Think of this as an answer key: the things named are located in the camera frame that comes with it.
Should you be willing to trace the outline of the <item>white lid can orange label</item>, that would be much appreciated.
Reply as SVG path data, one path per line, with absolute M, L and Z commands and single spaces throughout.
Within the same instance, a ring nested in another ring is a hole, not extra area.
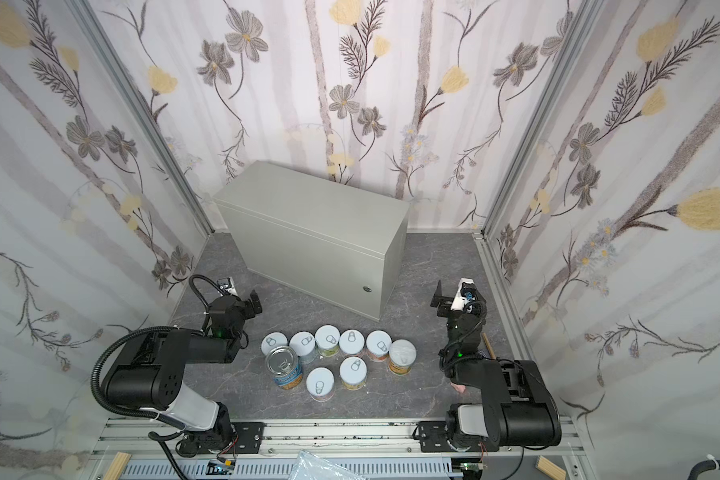
M 383 330 L 372 331 L 366 338 L 368 358 L 373 362 L 384 362 L 388 359 L 392 344 L 390 335 Z

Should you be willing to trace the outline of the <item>large blue labelled can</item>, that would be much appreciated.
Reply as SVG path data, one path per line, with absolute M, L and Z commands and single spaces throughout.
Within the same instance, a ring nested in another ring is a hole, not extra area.
M 303 379 L 298 355 L 289 346 L 278 346 L 271 350 L 265 363 L 274 383 L 281 389 L 293 389 Z

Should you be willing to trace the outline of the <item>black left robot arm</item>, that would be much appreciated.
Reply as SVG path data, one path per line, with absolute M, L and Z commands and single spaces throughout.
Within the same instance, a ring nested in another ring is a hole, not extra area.
M 152 432 L 149 437 L 168 456 L 168 443 L 176 439 L 176 452 L 187 458 L 230 452 L 239 434 L 224 404 L 186 385 L 186 367 L 233 363 L 250 344 L 246 322 L 263 312 L 256 291 L 243 299 L 201 274 L 191 275 L 188 285 L 203 305 L 200 328 L 134 330 L 105 349 L 90 377 L 91 394 L 102 408 L 175 428 L 175 434 Z

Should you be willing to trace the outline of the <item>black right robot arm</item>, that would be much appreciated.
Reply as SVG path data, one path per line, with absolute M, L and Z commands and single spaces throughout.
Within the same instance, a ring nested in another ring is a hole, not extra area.
M 502 447 L 544 449 L 560 444 L 559 410 L 535 362 L 480 352 L 486 299 L 470 279 L 452 296 L 438 284 L 430 306 L 446 320 L 439 369 L 452 384 L 477 389 L 478 403 L 449 407 L 443 421 L 421 421 L 412 438 L 424 453 L 497 452 Z

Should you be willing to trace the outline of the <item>plastic lid can yellow label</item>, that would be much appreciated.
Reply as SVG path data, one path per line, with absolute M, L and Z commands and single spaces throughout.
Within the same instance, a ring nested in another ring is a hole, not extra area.
M 416 347 L 408 340 L 392 342 L 388 353 L 388 368 L 396 375 L 407 375 L 417 357 Z

